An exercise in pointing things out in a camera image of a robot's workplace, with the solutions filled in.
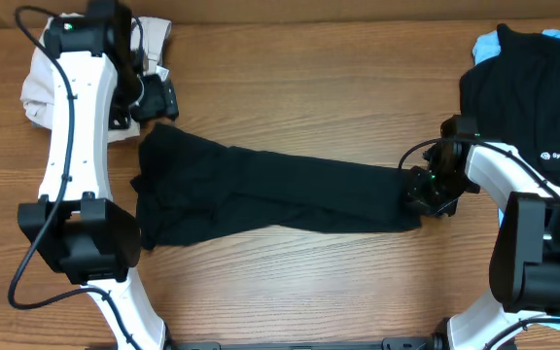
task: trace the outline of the black cloth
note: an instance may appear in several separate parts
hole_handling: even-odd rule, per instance
[[[497,28],[501,53],[460,81],[461,111],[477,117],[482,139],[515,146],[560,186],[560,39]]]
[[[405,172],[224,147],[158,124],[140,145],[142,246],[189,245],[281,225],[320,232],[420,227],[402,206]]]

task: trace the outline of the folded black fabric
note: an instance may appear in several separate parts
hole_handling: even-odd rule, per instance
[[[281,225],[320,232],[420,227],[394,168],[224,147],[158,124],[140,145],[142,245],[189,245]]]
[[[501,53],[460,81],[461,111],[483,139],[515,146],[560,186],[560,39],[497,28]]]

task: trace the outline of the wire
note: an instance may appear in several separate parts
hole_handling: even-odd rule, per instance
[[[133,67],[142,65],[142,70],[144,70],[144,28],[142,28],[142,22],[139,17],[134,17],[137,27],[140,29],[140,44],[137,48],[137,59],[133,64]]]
[[[57,302],[57,301],[60,301],[60,300],[66,299],[66,298],[70,298],[72,296],[77,296],[77,295],[85,294],[85,293],[97,293],[97,294],[102,296],[103,300],[107,301],[110,308],[114,312],[116,322],[118,323],[118,326],[121,329],[122,334],[124,335],[124,338],[126,339],[126,342],[131,344],[131,346],[133,346],[133,348],[135,350],[142,350],[142,348],[137,344],[137,342],[135,342],[135,340],[133,340],[132,335],[126,330],[126,327],[125,327],[124,322],[123,322],[123,317],[121,316],[120,312],[118,311],[118,308],[117,308],[116,304],[114,303],[114,301],[112,300],[112,298],[110,297],[109,293],[103,291],[100,288],[96,288],[96,287],[82,288],[82,289],[62,293],[58,296],[50,297],[50,298],[48,298],[46,300],[43,300],[43,301],[29,303],[29,304],[18,303],[15,300],[15,292],[17,290],[18,281],[20,280],[23,272],[27,268],[27,264],[29,263],[29,260],[32,258],[32,256],[36,252],[36,249],[40,245],[41,240],[45,236],[48,229],[53,225],[53,219],[54,219],[55,215],[57,214],[57,209],[59,208],[60,204],[62,203],[62,201],[64,199],[64,195],[66,194],[66,186],[68,185],[68,182],[70,181],[70,175],[69,175],[70,174],[70,162],[71,162],[71,156],[72,156],[72,153],[73,153],[73,137],[74,137],[74,132],[75,132],[75,103],[74,103],[74,100],[75,100],[76,96],[73,94],[73,89],[70,86],[70,83],[68,81],[68,77],[66,76],[66,73],[64,73],[64,69],[57,62],[57,60],[47,51],[45,46],[43,46],[27,30],[25,25],[20,20],[20,14],[25,12],[25,11],[31,11],[31,12],[36,12],[36,13],[48,15],[48,16],[53,17],[54,20],[60,20],[60,17],[58,15],[52,13],[52,12],[49,12],[47,10],[44,10],[44,9],[41,9],[41,8],[38,8],[38,7],[34,7],[34,6],[20,6],[15,10],[15,21],[16,21],[17,26],[20,29],[20,31],[22,31],[23,34],[25,34],[25,36],[34,44],[34,46],[36,46],[36,48],[38,48],[41,52],[43,52],[45,54],[45,56],[53,64],[55,69],[57,69],[57,72],[61,75],[62,80],[64,81],[64,86],[66,87],[66,93],[67,93],[67,98],[68,98],[68,139],[66,141],[66,155],[65,155],[65,158],[64,158],[64,166],[63,166],[62,177],[61,177],[62,182],[61,182],[61,185],[59,187],[59,191],[57,193],[57,198],[55,199],[55,202],[53,203],[52,210],[49,213],[49,216],[47,217],[47,220],[45,221],[45,224],[38,231],[38,234],[36,235],[36,239],[34,239],[32,244],[29,246],[29,249],[27,249],[27,252],[25,253],[25,256],[23,257],[22,261],[18,265],[17,272],[15,272],[15,276],[13,277],[12,281],[10,282],[10,288],[8,289],[8,302],[10,303],[10,305],[12,307],[14,307],[16,309],[30,310],[30,309],[35,309],[35,308],[39,308],[39,307],[49,305],[51,303],[54,303],[54,302]]]
[[[550,194],[559,204],[560,204],[560,195],[553,190],[545,181],[543,180],[526,162],[524,162],[522,159],[520,159],[519,157],[514,156],[512,153],[504,151],[494,145],[490,145],[487,142],[483,142],[480,140],[475,140],[475,139],[462,139],[462,138],[437,138],[437,139],[432,139],[432,140],[427,140],[425,142],[421,142],[418,145],[410,148],[407,152],[405,152],[405,154],[401,157],[401,160],[399,161],[399,166],[398,169],[401,170],[403,168],[403,163],[405,162],[405,160],[407,159],[407,157],[409,157],[409,155],[411,155],[412,153],[414,153],[416,150],[428,146],[428,145],[433,145],[433,144],[437,144],[437,143],[442,143],[442,142],[459,142],[459,143],[465,143],[467,145],[477,145],[477,146],[481,146],[481,147],[485,147],[489,150],[492,150],[496,153],[499,153],[507,158],[510,158],[511,160],[513,160],[513,162],[515,162],[519,167],[522,168],[522,170],[524,170],[524,172],[526,172],[532,179],[533,181],[535,181],[540,188],[542,188],[544,191],[546,191],[548,194]],[[560,318],[556,318],[556,317],[547,317],[547,318],[539,318],[539,317],[534,317],[534,318],[530,318],[530,319],[526,319],[526,320],[520,320],[519,322],[517,322],[514,325],[509,326],[508,328],[504,329],[502,332],[498,333],[498,335],[496,335],[494,338],[492,338],[488,343],[485,344],[485,350],[491,350],[492,347],[494,347],[496,344],[498,344],[499,341],[501,341],[502,339],[504,339],[505,337],[507,337],[508,335],[510,335],[511,333],[519,330],[519,329],[526,329],[528,325],[530,324],[560,324]]]

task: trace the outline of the wooden tabletop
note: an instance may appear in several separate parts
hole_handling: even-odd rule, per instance
[[[173,28],[171,69],[188,132],[256,150],[395,166],[438,136],[459,111],[458,81],[473,66],[476,37],[496,21],[232,25]],[[560,19],[511,20],[519,31]],[[28,242],[17,206],[36,200],[50,134],[30,126],[18,101],[33,48],[0,30],[0,349],[82,349],[113,341],[88,297],[33,311],[6,300]],[[129,180],[137,145],[109,148],[115,201],[135,213]],[[418,156],[409,164],[421,163]],[[429,334],[488,288],[498,233],[496,205],[465,194],[453,218],[419,230],[320,234],[269,227],[144,252],[142,280],[179,341],[376,341]],[[69,290],[35,258],[17,298]],[[521,349],[560,349],[560,332],[533,326]]]

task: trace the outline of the logo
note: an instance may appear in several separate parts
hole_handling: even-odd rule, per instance
[[[551,154],[548,153],[548,152],[543,152],[543,153],[540,154],[540,157],[541,157],[543,160],[560,159],[560,153],[554,152],[554,153],[552,153],[552,155],[551,155]]]

